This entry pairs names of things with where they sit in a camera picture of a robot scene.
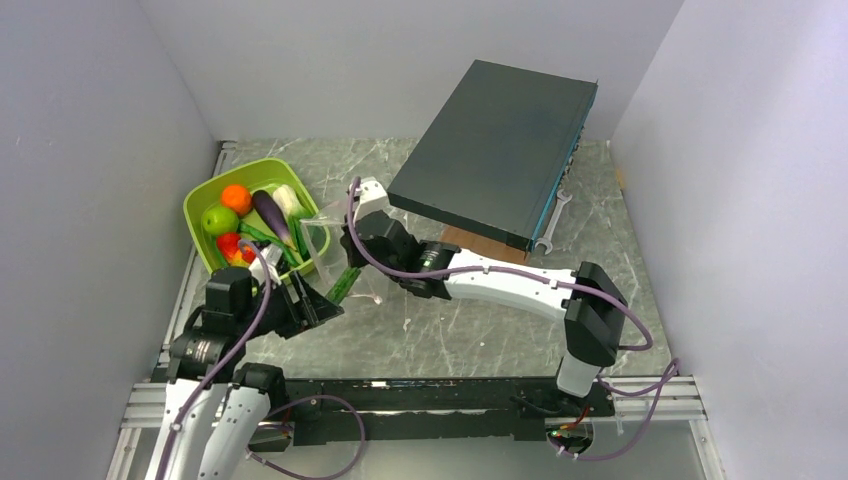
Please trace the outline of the clear pink zip top bag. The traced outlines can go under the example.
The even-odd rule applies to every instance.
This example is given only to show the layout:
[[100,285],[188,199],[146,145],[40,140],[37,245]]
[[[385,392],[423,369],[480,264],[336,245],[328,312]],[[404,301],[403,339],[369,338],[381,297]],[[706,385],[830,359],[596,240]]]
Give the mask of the clear pink zip top bag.
[[[317,289],[324,294],[348,268],[346,254],[340,244],[345,214],[343,199],[331,200],[327,205],[301,221],[301,231],[307,242],[314,270],[318,275]],[[381,305],[387,294],[387,282],[364,268],[346,300]]]

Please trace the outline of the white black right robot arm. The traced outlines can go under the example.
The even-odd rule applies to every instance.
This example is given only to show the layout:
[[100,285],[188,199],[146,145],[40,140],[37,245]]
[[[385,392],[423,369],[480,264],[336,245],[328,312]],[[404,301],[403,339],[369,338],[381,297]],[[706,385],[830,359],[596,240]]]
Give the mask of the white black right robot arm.
[[372,266],[416,297],[491,302],[561,323],[566,352],[550,392],[564,415],[588,404],[597,377],[622,349],[631,311],[597,264],[549,270],[499,261],[456,245],[419,241],[383,211],[346,220],[342,245],[351,266]]

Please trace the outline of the purple toy eggplant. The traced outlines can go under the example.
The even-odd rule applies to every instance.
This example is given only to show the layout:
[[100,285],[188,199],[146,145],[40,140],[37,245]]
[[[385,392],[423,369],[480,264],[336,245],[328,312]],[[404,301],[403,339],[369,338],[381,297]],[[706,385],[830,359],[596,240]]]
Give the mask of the purple toy eggplant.
[[272,196],[265,190],[257,190],[252,194],[252,204],[254,210],[277,238],[284,245],[295,250],[296,245],[287,221]]

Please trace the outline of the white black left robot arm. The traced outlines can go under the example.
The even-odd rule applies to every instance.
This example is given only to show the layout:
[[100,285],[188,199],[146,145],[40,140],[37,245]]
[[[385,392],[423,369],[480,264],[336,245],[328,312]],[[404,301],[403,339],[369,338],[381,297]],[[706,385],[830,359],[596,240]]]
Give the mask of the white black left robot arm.
[[281,368],[245,363],[249,340],[291,338],[342,314],[302,277],[295,292],[260,285],[245,267],[225,267],[207,282],[206,300],[169,348],[165,412],[146,473],[149,479],[228,479],[259,423],[289,401]]

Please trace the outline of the green toy cucumber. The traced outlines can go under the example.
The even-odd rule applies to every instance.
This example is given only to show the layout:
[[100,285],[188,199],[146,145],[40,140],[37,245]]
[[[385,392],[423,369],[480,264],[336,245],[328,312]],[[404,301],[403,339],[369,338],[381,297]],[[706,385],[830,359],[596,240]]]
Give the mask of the green toy cucumber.
[[361,269],[356,267],[348,267],[343,273],[339,276],[339,278],[335,281],[333,286],[328,290],[325,294],[325,298],[332,302],[333,304],[339,305],[342,301],[348,296],[349,292],[353,288],[355,282],[359,278],[361,274]]

